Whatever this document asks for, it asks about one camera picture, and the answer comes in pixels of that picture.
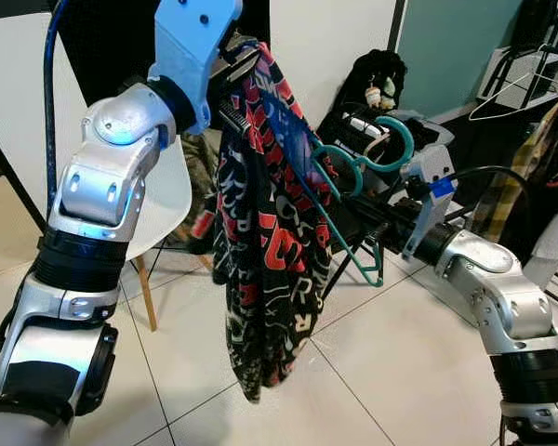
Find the white hanger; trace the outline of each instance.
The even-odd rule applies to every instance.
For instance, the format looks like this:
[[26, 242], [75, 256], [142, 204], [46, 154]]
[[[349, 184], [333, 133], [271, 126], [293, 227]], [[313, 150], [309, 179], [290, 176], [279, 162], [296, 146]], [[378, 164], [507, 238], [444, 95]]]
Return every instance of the white hanger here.
[[513, 81], [512, 83], [506, 85], [506, 86], [505, 86], [504, 88], [502, 88], [496, 95], [491, 96], [491, 97], [488, 98], [484, 103], [482, 103], [482, 104], [478, 105], [477, 107], [475, 107], [475, 108], [473, 109], [473, 111], [472, 111], [472, 112], [470, 113], [470, 115], [469, 115], [469, 120], [473, 122], [473, 121], [484, 121], [484, 120], [486, 120], [486, 119], [502, 118], [502, 117], [505, 117], [505, 116], [511, 116], [512, 114], [515, 114], [515, 113], [518, 113], [518, 112], [523, 112], [523, 111], [525, 111], [525, 110], [528, 110], [528, 109], [533, 108], [534, 106], [528, 107], [528, 106], [525, 105], [524, 107], [522, 107], [522, 108], [520, 108], [520, 109], [513, 110], [513, 111], [509, 111], [508, 113], [497, 114], [497, 115], [494, 115], [494, 116], [482, 116], [482, 117], [480, 117], [480, 118], [474, 118], [474, 117], [473, 117], [473, 115], [474, 115], [477, 111], [481, 110], [481, 109], [485, 106], [485, 104], [487, 104], [488, 102], [491, 102], [492, 100], [496, 99], [496, 97], [497, 97], [498, 95], [501, 95], [501, 94], [504, 93], [506, 90], [508, 90], [509, 88], [511, 88], [511, 87], [513, 87], [513, 86], [515, 86], [515, 85], [517, 85], [518, 83], [520, 83], [521, 81], [523, 81], [526, 77], [531, 76], [531, 75], [533, 75], [534, 77], [537, 77], [538, 79], [536, 80], [535, 86], [534, 86], [533, 89], [531, 90], [531, 94], [529, 95], [529, 98], [528, 98], [528, 100], [527, 100], [527, 103], [529, 103], [529, 101], [531, 100], [531, 97], [533, 96], [533, 92], [536, 90], [536, 88], [537, 88], [537, 86], [538, 86], [539, 79], [545, 79], [546, 81], [551, 81], [553, 84], [557, 84], [557, 85], [558, 85], [558, 81], [557, 81], [557, 80], [551, 79], [550, 77], [547, 77], [547, 76], [544, 76], [543, 74], [541, 74], [541, 72], [535, 72], [535, 69], [534, 69], [534, 70], [531, 70], [531, 71], [529, 71], [529, 72], [526, 72], [523, 76], [521, 76], [520, 78], [518, 78], [516, 81]]

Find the teal hanger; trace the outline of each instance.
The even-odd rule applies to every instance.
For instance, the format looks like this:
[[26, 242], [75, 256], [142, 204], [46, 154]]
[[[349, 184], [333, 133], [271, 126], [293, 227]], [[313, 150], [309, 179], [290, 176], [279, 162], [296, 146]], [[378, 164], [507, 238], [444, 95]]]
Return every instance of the teal hanger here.
[[[380, 116], [379, 118], [377, 118], [377, 120], [375, 122], [378, 125], [385, 125], [385, 126], [388, 126], [392, 129], [396, 130], [403, 137], [403, 141], [404, 141], [404, 144], [405, 144], [404, 153], [401, 156], [401, 158], [394, 163], [391, 163], [391, 164], [376, 164], [376, 163], [370, 161], [365, 156], [360, 156], [356, 159], [353, 159], [351, 157], [351, 155], [349, 153], [347, 153], [346, 151], [344, 151], [343, 149], [340, 149], [339, 147], [336, 147], [336, 146], [323, 145], [323, 144], [320, 143], [320, 141], [318, 141], [318, 139], [316, 139], [316, 142], [319, 145], [319, 147], [312, 153], [313, 165], [314, 165], [314, 167], [316, 167], [317, 172], [323, 177], [323, 179], [325, 180], [325, 182], [328, 184], [329, 188], [331, 189], [331, 192], [333, 193], [333, 195], [338, 200], [341, 200], [341, 194], [340, 194], [339, 190], [337, 189], [337, 186], [335, 186], [335, 183], [333, 183], [333, 180], [331, 179], [331, 177], [328, 175], [328, 173], [325, 171], [325, 169], [318, 162], [319, 158], [324, 157], [327, 154], [333, 154], [333, 155], [337, 155], [337, 156], [341, 157], [343, 160], [345, 160], [345, 162], [348, 164], [348, 166], [353, 171], [353, 174], [355, 175], [355, 188], [353, 189], [353, 192], [351, 193], [351, 196], [355, 196], [355, 195], [359, 195], [362, 192], [362, 187], [364, 186], [364, 179], [362, 177], [362, 171], [360, 170], [360, 167], [362, 165], [365, 165], [367, 168], [370, 168], [370, 169], [374, 170], [375, 172], [388, 173], [388, 172], [393, 172], [395, 170], [398, 170], [403, 164], [407, 163], [411, 159], [411, 157], [413, 156], [413, 152], [414, 152], [413, 137], [412, 137], [411, 132], [409, 131], [409, 129], [401, 121], [398, 121], [394, 118], [391, 118], [390, 116]], [[329, 216], [328, 212], [325, 210], [325, 208], [322, 206], [322, 204], [318, 201], [318, 198], [316, 197], [316, 194], [313, 193], [308, 188], [308, 185], [306, 184], [306, 182], [301, 177], [299, 178], [299, 182], [302, 184], [304, 189], [307, 191], [310, 199], [314, 203], [314, 207], [316, 207], [316, 209], [318, 209], [318, 211], [325, 218], [326, 223], [327, 223], [328, 227], [331, 229], [331, 232], [332, 232], [333, 236], [335, 236], [337, 238], [341, 247], [352, 258], [353, 263], [360, 270], [360, 272], [364, 276], [364, 279], [369, 284], [371, 284], [373, 286], [377, 286], [377, 287], [382, 286], [382, 278], [381, 277], [378, 277], [377, 279], [374, 280], [374, 279], [372, 279], [372, 277], [370, 277], [370, 274], [369, 274], [371, 272], [380, 271], [380, 268], [381, 268], [381, 265], [382, 265], [382, 259], [380, 258], [380, 250], [379, 250], [378, 244], [376, 243], [372, 247], [372, 254], [374, 256], [374, 265], [371, 266], [371, 267], [365, 267], [364, 265], [362, 265], [362, 262], [360, 261], [360, 259], [355, 256], [355, 254], [353, 253], [350, 246], [347, 244], [347, 242], [345, 241], [343, 236], [340, 234], [340, 232], [337, 229], [337, 226], [333, 222], [332, 218]]]

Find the teal wall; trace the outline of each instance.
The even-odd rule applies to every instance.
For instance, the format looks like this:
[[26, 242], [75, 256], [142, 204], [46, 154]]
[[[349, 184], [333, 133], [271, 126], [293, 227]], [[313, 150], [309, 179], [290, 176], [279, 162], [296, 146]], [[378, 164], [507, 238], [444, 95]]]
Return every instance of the teal wall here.
[[402, 109], [434, 116], [475, 100], [492, 51], [512, 33], [521, 0], [407, 0], [398, 52]]

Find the wooden chair leg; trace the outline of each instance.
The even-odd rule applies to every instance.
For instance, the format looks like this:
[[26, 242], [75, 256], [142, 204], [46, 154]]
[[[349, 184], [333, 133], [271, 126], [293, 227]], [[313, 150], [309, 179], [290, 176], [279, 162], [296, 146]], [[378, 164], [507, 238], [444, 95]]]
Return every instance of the wooden chair leg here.
[[[178, 227], [175, 228], [173, 230], [174, 234], [176, 234], [176, 236], [178, 236], [178, 238], [180, 240], [182, 240], [184, 243], [188, 242], [188, 234], [186, 233], [185, 230], [183, 230], [182, 228]], [[206, 269], [208, 269], [209, 271], [213, 270], [213, 264], [211, 263], [211, 260], [208, 258], [208, 256], [205, 255], [199, 255], [198, 259], [201, 262], [201, 265], [203, 265]]]
[[145, 260], [142, 256], [135, 258], [139, 270], [140, 287], [142, 288], [142, 296], [145, 299], [145, 307], [147, 307], [147, 314], [149, 315], [149, 325], [151, 331], [157, 330], [157, 318], [155, 317], [155, 309], [153, 308], [153, 300], [151, 299], [151, 288], [149, 288], [149, 275], [145, 268]]

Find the white wall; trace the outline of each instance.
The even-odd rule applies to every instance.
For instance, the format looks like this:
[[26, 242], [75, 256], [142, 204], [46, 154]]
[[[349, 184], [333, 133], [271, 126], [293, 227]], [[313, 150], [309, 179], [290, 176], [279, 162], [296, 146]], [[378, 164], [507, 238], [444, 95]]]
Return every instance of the white wall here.
[[395, 0], [271, 0], [271, 46], [309, 123], [325, 117], [355, 60], [386, 49]]

